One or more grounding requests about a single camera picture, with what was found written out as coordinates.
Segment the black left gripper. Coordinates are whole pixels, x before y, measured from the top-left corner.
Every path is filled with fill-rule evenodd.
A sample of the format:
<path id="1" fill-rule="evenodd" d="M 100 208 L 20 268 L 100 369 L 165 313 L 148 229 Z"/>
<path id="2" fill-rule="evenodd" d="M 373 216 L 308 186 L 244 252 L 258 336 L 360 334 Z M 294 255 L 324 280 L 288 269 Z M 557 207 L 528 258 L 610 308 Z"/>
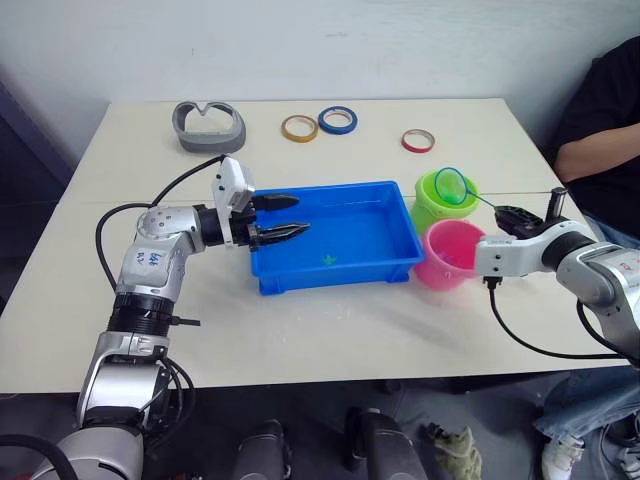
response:
<path id="1" fill-rule="evenodd" d="M 293 222 L 262 228 L 255 225 L 257 211 L 276 211 L 296 206 L 299 199 L 284 193 L 254 195 L 241 212 L 233 211 L 229 218 L 233 243 L 257 250 L 259 246 L 291 240 L 306 232 L 309 223 Z"/>

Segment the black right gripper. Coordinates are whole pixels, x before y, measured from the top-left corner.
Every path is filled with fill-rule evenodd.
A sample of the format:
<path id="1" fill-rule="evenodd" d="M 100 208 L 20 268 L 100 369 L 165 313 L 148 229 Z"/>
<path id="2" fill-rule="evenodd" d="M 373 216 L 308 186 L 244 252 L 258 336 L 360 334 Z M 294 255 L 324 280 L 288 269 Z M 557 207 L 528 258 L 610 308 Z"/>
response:
<path id="1" fill-rule="evenodd" d="M 499 228 L 516 239 L 536 237 L 545 225 L 542 218 L 531 212 L 525 212 L 522 208 L 516 206 L 495 206 L 494 215 L 497 220 L 500 220 Z"/>

